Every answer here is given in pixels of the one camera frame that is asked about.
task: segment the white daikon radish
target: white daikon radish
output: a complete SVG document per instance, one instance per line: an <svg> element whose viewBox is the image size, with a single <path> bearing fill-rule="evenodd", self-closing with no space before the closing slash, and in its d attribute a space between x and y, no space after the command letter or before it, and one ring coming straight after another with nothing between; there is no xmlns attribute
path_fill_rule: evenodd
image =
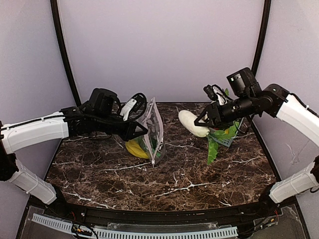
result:
<svg viewBox="0 0 319 239"><path fill-rule="evenodd" d="M197 116L194 115L192 112L180 111L178 113L178 118L181 124L195 136L206 137L209 134L208 127L195 126L194 121L197 118Z"/></svg>

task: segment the black pole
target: black pole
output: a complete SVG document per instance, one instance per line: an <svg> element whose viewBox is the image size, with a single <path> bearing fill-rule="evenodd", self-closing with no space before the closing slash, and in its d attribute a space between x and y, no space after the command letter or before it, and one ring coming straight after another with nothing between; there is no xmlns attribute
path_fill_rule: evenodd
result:
<svg viewBox="0 0 319 239"><path fill-rule="evenodd" d="M56 33L56 38L58 40L59 48L60 48L60 53L66 73L66 77L68 78L68 82L72 91L72 95L75 101L75 104L77 106L81 105L81 100L80 96L78 93L78 90L76 89L75 81L73 78L68 54L66 52L66 47L65 47L65 42L63 38L63 33L62 33L62 27L61 27L61 21L60 21L60 15L59 15L59 8L58 8L58 3L57 0L51 0L51 10L52 10L52 17L53 17L53 22L54 22L54 27L55 27L55 33Z"/></svg>
<svg viewBox="0 0 319 239"><path fill-rule="evenodd" d="M268 19L269 19L269 13L270 13L270 5L271 5L271 0L265 0L263 17L261 20L255 57L254 57L254 61L253 61L253 66L251 68L251 71L253 72L254 75L256 75L256 73L257 73L259 61L261 58L261 53L263 51L263 46L264 46L266 31L267 31L267 25L268 25Z"/></svg>

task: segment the yellow fruit in plastic bag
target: yellow fruit in plastic bag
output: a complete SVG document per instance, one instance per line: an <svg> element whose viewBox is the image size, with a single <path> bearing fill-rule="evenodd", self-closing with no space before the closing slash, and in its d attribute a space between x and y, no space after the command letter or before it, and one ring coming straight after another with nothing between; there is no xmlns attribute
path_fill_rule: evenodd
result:
<svg viewBox="0 0 319 239"><path fill-rule="evenodd" d="M134 155L137 158L149 158L135 140L126 142L125 147L130 154Z"/></svg>

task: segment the brown marble surface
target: brown marble surface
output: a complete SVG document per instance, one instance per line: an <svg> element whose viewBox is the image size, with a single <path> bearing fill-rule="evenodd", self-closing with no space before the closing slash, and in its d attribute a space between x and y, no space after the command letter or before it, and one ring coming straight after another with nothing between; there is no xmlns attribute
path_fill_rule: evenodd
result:
<svg viewBox="0 0 319 239"><path fill-rule="evenodd" d="M154 168L130 155L118 136L64 140L47 181L70 203L138 211L184 211L256 202L275 176L254 133L238 137L207 166L208 142L187 131L178 110L199 114L205 104L158 104L166 155Z"/></svg>

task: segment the white slotted strip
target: white slotted strip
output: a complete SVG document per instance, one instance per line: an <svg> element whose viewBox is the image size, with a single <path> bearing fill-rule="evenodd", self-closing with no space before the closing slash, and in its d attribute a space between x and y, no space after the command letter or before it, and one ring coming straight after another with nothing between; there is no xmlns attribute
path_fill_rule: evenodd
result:
<svg viewBox="0 0 319 239"><path fill-rule="evenodd" d="M69 222L59 221L38 214L33 214L32 221L60 232L73 234L71 232L72 224ZM105 229L94 229L94 231L99 236L99 239L226 239L238 236L237 227L190 233L128 233ZM95 238L94 235L82 237Z"/></svg>

